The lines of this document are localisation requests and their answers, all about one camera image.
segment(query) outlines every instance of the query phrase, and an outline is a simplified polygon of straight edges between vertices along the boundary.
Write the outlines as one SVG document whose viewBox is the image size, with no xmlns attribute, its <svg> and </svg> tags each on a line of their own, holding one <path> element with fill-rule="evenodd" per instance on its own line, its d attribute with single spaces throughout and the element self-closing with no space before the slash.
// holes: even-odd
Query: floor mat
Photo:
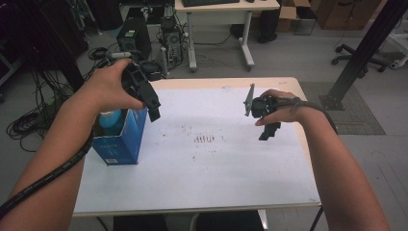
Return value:
<svg viewBox="0 0 408 231">
<path fill-rule="evenodd" d="M 319 105 L 319 95 L 327 95 L 334 83 L 300 82 L 300 86 L 310 102 Z M 339 135 L 385 135 L 381 125 L 372 114 L 360 93 L 353 86 L 342 101 L 344 111 L 327 111 L 337 126 Z"/>
</svg>

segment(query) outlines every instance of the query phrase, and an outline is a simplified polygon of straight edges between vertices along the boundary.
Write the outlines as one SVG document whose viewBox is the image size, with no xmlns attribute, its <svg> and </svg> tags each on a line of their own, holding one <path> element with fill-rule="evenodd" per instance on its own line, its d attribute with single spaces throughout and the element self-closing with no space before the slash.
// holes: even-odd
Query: forearm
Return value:
<svg viewBox="0 0 408 231">
<path fill-rule="evenodd" d="M 97 110 L 79 101 L 78 97 L 72 97 L 63 104 L 41 147 L 16 183 L 12 195 L 66 162 L 82 148 Z M 10 230 L 11 227 L 14 230 L 44 230 L 44 227 L 49 230 L 67 229 L 83 165 L 84 160 L 17 205 L 1 220 L 0 230 Z"/>
<path fill-rule="evenodd" d="M 330 229 L 387 230 L 387 221 L 365 174 L 324 114 L 303 110 L 306 116 L 300 123 Z"/>
</svg>

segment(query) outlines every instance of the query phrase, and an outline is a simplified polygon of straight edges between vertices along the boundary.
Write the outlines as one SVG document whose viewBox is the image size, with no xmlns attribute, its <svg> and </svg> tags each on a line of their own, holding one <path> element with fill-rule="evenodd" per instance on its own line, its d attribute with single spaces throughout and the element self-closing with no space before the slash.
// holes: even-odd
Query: blue cardboard box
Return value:
<svg viewBox="0 0 408 231">
<path fill-rule="evenodd" d="M 119 136 L 105 136 L 95 122 L 92 147 L 108 166 L 135 165 L 138 163 L 141 138 L 147 109 L 122 110 L 123 129 Z"/>
</svg>

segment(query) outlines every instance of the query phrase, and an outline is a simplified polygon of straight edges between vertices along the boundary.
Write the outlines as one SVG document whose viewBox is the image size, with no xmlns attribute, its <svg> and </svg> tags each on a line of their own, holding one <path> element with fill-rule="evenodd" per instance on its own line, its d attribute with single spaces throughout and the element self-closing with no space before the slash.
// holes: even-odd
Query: tabletop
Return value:
<svg viewBox="0 0 408 231">
<path fill-rule="evenodd" d="M 184 7 L 182 0 L 175 0 L 175 10 L 177 12 L 216 12 L 216 11 L 265 11 L 276 10 L 279 4 L 275 0 L 255 0 L 249 3 L 240 0 L 239 3 L 217 4 L 199 7 Z"/>
<path fill-rule="evenodd" d="M 139 163 L 107 167 L 92 149 L 74 216 L 318 206 L 297 125 L 258 141 L 263 127 L 244 116 L 252 83 L 254 96 L 275 88 L 304 98 L 294 78 L 153 82 L 162 117 L 146 120 Z"/>
</svg>

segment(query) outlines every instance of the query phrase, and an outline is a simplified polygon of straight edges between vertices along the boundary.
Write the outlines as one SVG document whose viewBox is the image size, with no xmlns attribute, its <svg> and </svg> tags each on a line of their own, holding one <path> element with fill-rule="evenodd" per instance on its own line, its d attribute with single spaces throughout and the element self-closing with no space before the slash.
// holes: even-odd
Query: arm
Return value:
<svg viewBox="0 0 408 231">
<path fill-rule="evenodd" d="M 100 112 L 143 104 L 128 95 L 120 78 L 130 60 L 98 69 L 58 112 L 41 147 L 25 168 L 12 195 L 74 156 L 87 140 Z M 35 192 L 0 220 L 0 230 L 66 230 L 78 193 L 84 160 L 62 176 Z"/>
<path fill-rule="evenodd" d="M 268 90 L 263 95 L 293 94 Z M 364 172 L 330 126 L 315 109 L 281 108 L 256 122 L 298 121 L 305 131 L 316 184 L 330 230 L 389 230 L 388 222 Z"/>
</svg>

